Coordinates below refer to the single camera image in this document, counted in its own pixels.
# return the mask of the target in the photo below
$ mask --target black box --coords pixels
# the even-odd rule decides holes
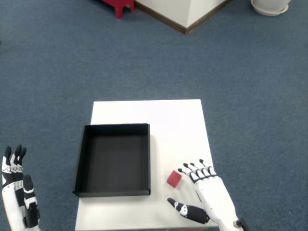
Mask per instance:
[[[78,197],[150,195],[150,125],[87,125],[74,191]]]

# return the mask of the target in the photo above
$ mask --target white wall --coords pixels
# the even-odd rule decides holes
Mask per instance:
[[[187,26],[190,26],[198,19],[209,13],[225,0],[189,0],[190,10],[188,14]]]
[[[137,0],[137,2],[187,27],[191,0]]]
[[[150,9],[189,27],[225,0],[137,0]]]

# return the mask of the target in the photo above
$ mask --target red chair leg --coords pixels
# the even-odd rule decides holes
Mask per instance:
[[[117,18],[123,17],[123,7],[115,7],[115,15]]]
[[[135,9],[134,0],[130,2],[129,6],[130,6],[130,12],[133,13],[133,12],[134,12],[134,9]]]

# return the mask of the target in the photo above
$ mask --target baseboard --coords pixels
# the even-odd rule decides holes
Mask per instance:
[[[163,16],[162,14],[152,10],[151,8],[135,1],[135,7],[139,10],[145,12],[146,14],[150,15],[151,17],[161,21],[162,23],[172,27],[173,29],[187,35],[190,34],[193,30],[195,30],[199,25],[204,23],[207,19],[215,15],[218,11],[220,11],[224,6],[226,6],[231,0],[225,0],[221,4],[219,4],[217,7],[212,9],[210,12],[208,12],[206,15],[202,16],[200,19],[198,19],[196,22],[194,22],[189,27],[184,27],[181,24],[176,23],[175,21],[167,18],[166,16]]]

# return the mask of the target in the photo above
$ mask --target robotic arm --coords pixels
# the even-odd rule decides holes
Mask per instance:
[[[39,210],[29,175],[23,175],[26,149],[19,145],[15,153],[7,147],[2,159],[2,198],[12,231],[40,231]]]
[[[2,160],[2,198],[12,231],[40,231],[38,202],[29,175],[23,176],[22,160],[26,149],[20,145],[12,154],[7,147]],[[179,168],[193,182],[197,195],[205,209],[185,205],[168,198],[180,215],[199,223],[212,219],[220,231],[249,231],[245,221],[238,219],[230,195],[213,167],[204,165],[200,159],[198,166],[190,163]]]
[[[218,224],[220,231],[249,231],[243,219],[238,219],[230,195],[212,166],[207,167],[200,159],[199,165],[194,163],[183,165],[178,171],[187,175],[193,182],[197,195],[205,209],[185,205],[168,198],[170,204],[180,215],[205,224],[212,219]]]

